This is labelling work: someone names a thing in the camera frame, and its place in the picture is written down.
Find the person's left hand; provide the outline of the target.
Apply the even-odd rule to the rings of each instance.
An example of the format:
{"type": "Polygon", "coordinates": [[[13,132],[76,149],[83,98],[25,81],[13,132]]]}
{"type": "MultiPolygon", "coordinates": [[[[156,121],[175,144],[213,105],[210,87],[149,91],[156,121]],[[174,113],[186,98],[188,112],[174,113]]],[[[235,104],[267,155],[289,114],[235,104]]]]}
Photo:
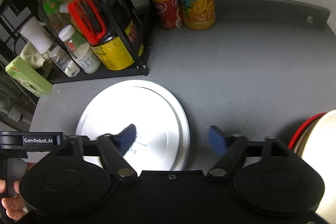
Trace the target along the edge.
{"type": "MultiPolygon", "coordinates": [[[[29,169],[31,169],[35,163],[28,162],[27,168],[24,173],[26,173],[29,169]]],[[[20,194],[20,182],[21,180],[16,180],[13,182],[13,189],[15,191],[15,195],[11,197],[5,197],[1,199],[1,207],[5,209],[6,215],[12,219],[13,221],[18,221],[22,219],[26,215],[25,211],[25,203],[20,194]]],[[[1,193],[4,193],[7,189],[6,180],[1,177],[1,193]]]]}

